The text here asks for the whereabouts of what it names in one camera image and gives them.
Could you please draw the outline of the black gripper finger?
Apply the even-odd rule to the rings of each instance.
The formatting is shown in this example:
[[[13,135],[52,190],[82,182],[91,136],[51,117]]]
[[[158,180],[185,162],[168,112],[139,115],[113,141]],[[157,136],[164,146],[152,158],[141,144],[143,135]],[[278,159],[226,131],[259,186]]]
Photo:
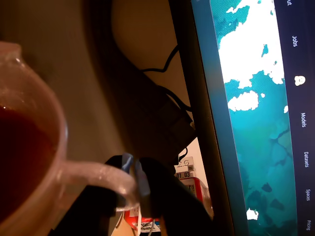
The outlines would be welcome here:
[[[142,215],[164,221],[168,236],[216,236],[204,205],[175,177],[175,170],[142,157],[135,162]]]
[[[52,236],[106,236],[116,212],[133,207],[133,156],[115,155],[106,163],[67,161],[58,179],[63,184],[84,185]]]

